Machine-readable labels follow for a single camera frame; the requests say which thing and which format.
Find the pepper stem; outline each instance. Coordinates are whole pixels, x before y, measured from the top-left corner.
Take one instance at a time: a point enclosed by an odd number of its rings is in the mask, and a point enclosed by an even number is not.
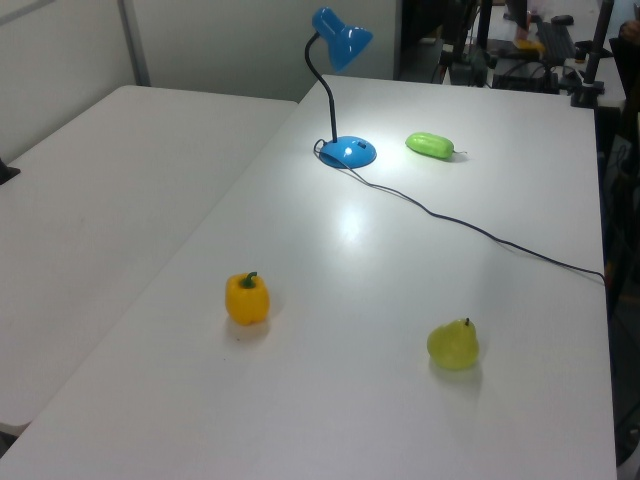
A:
[[[240,282],[240,286],[242,288],[254,288],[256,284],[253,281],[253,277],[255,277],[256,275],[258,275],[258,272],[251,272],[250,274],[248,274],[246,278],[242,279],[242,281]]]

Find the white table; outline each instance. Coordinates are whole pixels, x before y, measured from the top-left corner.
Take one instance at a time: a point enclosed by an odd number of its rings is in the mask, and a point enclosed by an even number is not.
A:
[[[368,180],[602,269],[591,112],[545,95],[327,80],[339,133],[378,150],[359,170]],[[615,479],[601,281],[325,166],[311,147],[329,133],[326,104],[316,85],[0,460],[0,478]],[[563,129],[537,121],[549,112]],[[469,153],[421,157],[404,146],[417,130]],[[242,328],[224,284],[250,269],[272,313]],[[426,339],[462,316],[481,355],[454,374]]]
[[[489,24],[489,38],[495,40],[512,41],[516,34],[515,22],[505,20],[503,18],[504,6],[494,6],[491,10],[491,23]],[[593,40],[598,15],[600,9],[594,0],[547,0],[544,2],[543,9],[540,12],[545,22],[551,21],[556,15],[572,15],[574,17],[574,25],[567,27],[569,34],[574,42],[582,40]],[[478,24],[474,28],[474,35],[478,31]],[[537,39],[535,33],[537,29],[534,23],[531,24],[529,39]],[[608,38],[605,41],[604,48],[611,51]],[[577,70],[585,70],[587,63],[576,64],[575,60],[569,59],[565,62],[568,67]],[[559,76],[562,76],[562,69],[556,69]],[[493,70],[489,70],[491,84]],[[624,88],[618,74],[616,62],[611,58],[602,58],[596,73],[596,80],[604,82],[605,92],[598,97],[598,105],[602,107],[620,107],[622,108],[625,101]],[[566,92],[561,91],[560,96],[566,97]]]
[[[117,90],[0,187],[0,431],[19,434],[295,104]]]

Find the green fruit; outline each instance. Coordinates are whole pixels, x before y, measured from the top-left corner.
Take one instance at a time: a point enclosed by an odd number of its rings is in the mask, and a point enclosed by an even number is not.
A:
[[[476,327],[468,318],[441,325],[429,335],[427,350],[433,361],[442,368],[468,368],[478,359],[480,351]]]

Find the yellow object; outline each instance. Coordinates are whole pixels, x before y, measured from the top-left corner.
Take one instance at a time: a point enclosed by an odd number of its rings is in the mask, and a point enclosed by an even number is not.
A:
[[[269,292],[264,280],[256,272],[229,277],[225,306],[240,325],[263,322],[269,313]]]
[[[537,40],[523,40],[516,39],[513,41],[518,50],[537,50],[540,53],[544,53],[544,45]]]
[[[476,327],[468,318],[436,328],[427,339],[429,355],[442,368],[461,370],[478,359],[480,347]]]

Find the lamp neck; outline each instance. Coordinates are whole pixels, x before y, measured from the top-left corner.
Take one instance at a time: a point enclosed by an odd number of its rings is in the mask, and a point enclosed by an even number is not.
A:
[[[338,141],[338,133],[336,129],[336,107],[333,102],[333,93],[331,93],[331,89],[327,82],[325,82],[324,78],[318,73],[318,71],[314,68],[311,63],[311,59],[309,58],[309,50],[311,49],[311,45],[320,37],[318,32],[314,33],[314,35],[307,42],[307,46],[304,49],[304,59],[307,62],[307,66],[309,70],[315,75],[318,81],[322,84],[324,89],[327,91],[327,95],[329,95],[329,113],[331,115],[331,135],[333,137],[333,143]]]

